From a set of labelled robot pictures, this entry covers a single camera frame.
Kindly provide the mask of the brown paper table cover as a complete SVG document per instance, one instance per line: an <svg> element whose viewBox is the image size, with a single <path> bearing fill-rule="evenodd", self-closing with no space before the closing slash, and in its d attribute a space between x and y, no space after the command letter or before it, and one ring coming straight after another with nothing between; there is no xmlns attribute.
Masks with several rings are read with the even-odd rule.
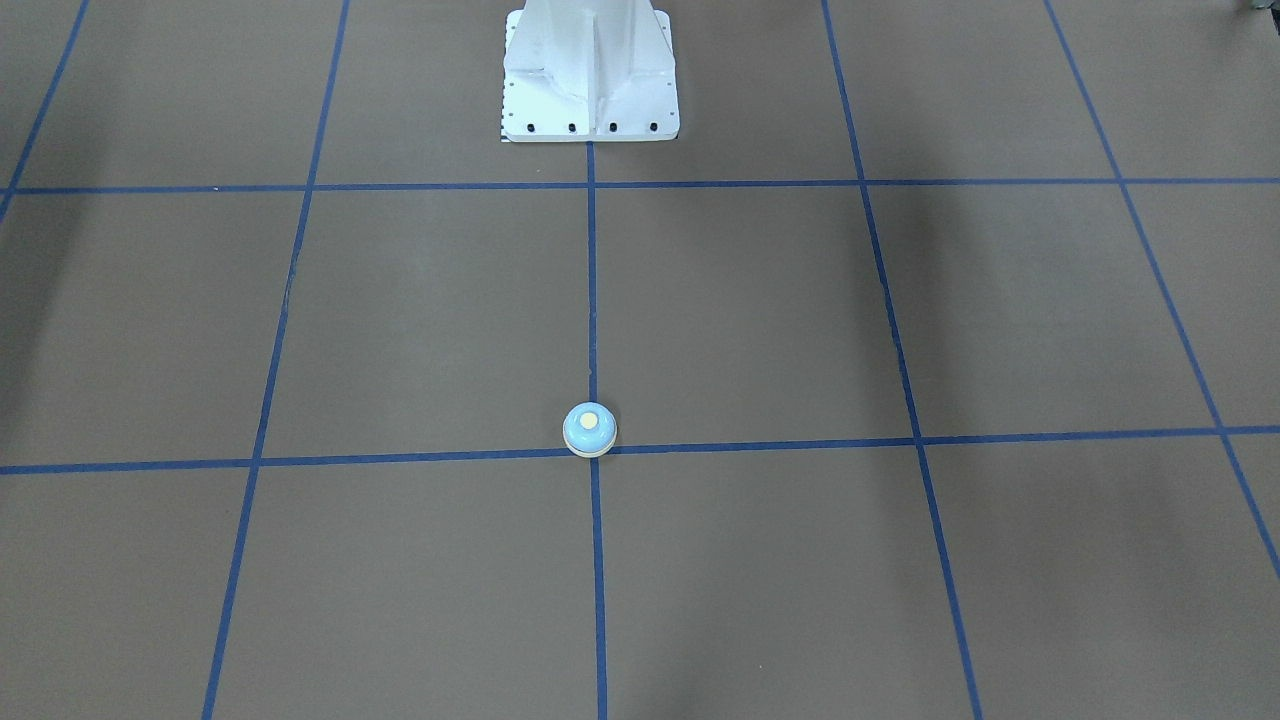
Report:
<svg viewBox="0 0 1280 720"><path fill-rule="evenodd" d="M516 8L3 4L5 719L1277 716L1267 12Z"/></svg>

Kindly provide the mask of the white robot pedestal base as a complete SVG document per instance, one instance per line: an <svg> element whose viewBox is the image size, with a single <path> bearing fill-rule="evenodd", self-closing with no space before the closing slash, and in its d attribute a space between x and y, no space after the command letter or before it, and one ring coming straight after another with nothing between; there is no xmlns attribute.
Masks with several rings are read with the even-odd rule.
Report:
<svg viewBox="0 0 1280 720"><path fill-rule="evenodd" d="M526 1L504 22L500 137L630 143L678 137L669 14L649 1Z"/></svg>

